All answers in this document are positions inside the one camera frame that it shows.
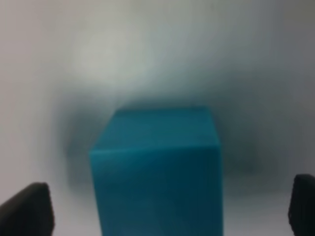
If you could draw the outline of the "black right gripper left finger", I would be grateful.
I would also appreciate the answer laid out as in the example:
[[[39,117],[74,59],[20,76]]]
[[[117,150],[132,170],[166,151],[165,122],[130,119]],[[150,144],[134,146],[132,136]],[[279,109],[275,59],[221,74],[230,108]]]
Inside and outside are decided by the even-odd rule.
[[[54,211],[49,185],[35,182],[0,206],[2,236],[51,236]]]

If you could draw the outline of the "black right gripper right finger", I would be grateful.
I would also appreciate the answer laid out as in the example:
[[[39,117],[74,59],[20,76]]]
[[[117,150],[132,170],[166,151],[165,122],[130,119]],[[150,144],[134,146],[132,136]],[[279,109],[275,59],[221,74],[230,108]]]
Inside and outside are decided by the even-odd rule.
[[[295,236],[315,236],[315,177],[298,174],[293,181],[288,221]]]

